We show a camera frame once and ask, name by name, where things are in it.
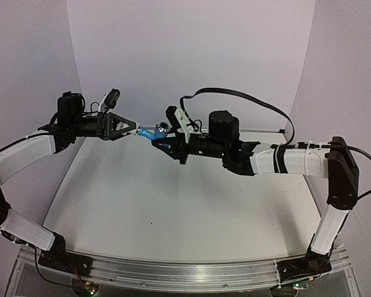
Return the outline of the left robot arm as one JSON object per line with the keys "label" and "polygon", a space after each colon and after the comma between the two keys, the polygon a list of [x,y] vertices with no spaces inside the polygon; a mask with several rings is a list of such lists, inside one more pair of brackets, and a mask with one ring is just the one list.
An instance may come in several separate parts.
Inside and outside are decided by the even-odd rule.
{"label": "left robot arm", "polygon": [[31,245],[47,253],[48,262],[58,270],[65,270],[71,264],[64,237],[16,211],[6,201],[1,187],[38,160],[67,149],[79,137],[115,141],[136,135],[140,129],[139,123],[111,112],[119,97],[120,91],[112,89],[96,111],[86,112],[81,93],[63,93],[58,98],[57,111],[48,124],[0,149],[0,234],[15,243]]}

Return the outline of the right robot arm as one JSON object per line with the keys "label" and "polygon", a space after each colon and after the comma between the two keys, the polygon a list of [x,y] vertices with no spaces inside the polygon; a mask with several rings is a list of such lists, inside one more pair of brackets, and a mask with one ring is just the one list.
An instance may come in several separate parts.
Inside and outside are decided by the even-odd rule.
{"label": "right robot arm", "polygon": [[172,125],[157,126],[154,147],[184,165],[189,155],[219,158],[223,168],[241,176],[300,174],[328,180],[328,198],[320,223],[304,256],[278,262],[281,281],[320,275],[331,270],[330,257],[349,212],[358,201],[359,169],[342,137],[328,144],[299,142],[267,144],[240,139],[239,120],[228,111],[213,111],[206,133],[193,132],[186,114],[170,106],[166,116]]}

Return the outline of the blue water faucet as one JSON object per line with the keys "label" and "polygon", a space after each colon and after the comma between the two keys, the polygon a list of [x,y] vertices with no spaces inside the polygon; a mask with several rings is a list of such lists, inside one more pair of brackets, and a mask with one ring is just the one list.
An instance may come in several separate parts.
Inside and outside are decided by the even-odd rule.
{"label": "blue water faucet", "polygon": [[170,126],[165,122],[158,123],[153,131],[140,127],[137,132],[138,136],[147,138],[148,140],[164,139],[167,137],[170,131]]}

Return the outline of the white plastic pipe fitting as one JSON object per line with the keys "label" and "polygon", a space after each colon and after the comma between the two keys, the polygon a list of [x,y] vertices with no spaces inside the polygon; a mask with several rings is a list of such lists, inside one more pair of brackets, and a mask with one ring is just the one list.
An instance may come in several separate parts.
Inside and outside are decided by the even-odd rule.
{"label": "white plastic pipe fitting", "polygon": [[129,132],[129,131],[131,131],[133,129],[138,129],[138,133],[139,133],[140,127],[141,127],[140,123],[137,123],[136,122],[136,126],[135,127],[116,127],[116,131],[119,131],[121,133],[124,133],[124,132]]}

